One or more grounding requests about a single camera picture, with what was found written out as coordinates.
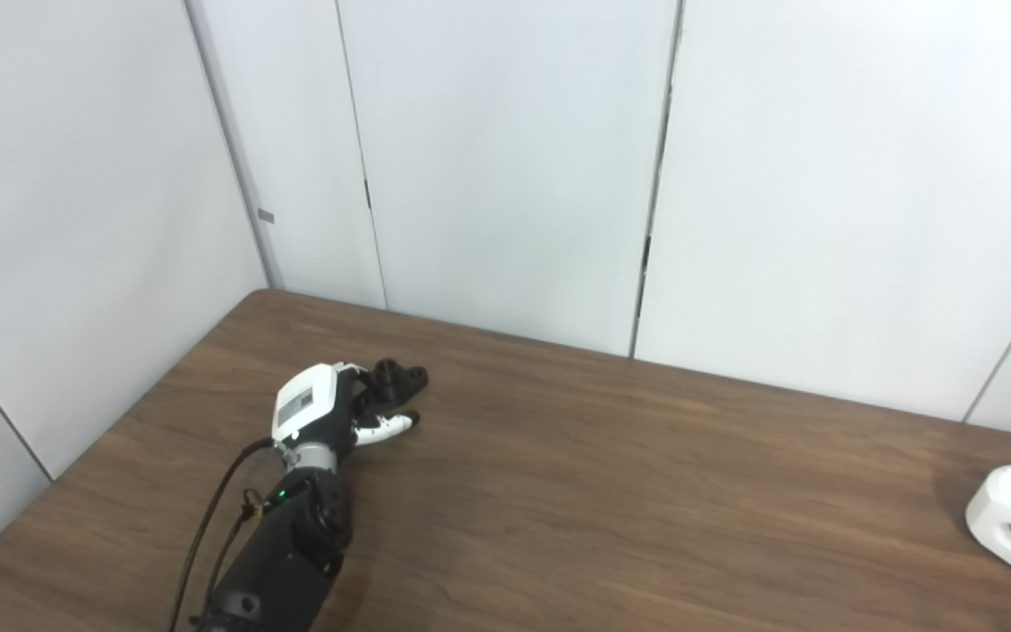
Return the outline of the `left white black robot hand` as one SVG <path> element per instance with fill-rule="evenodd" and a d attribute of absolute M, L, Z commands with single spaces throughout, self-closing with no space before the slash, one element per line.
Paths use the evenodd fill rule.
<path fill-rule="evenodd" d="M 313 365 L 277 393 L 270 440 L 286 471 L 335 472 L 353 449 L 416 427 L 419 415 L 408 405 L 428 384 L 425 368 L 406 368 L 389 357 L 372 368 Z"/>

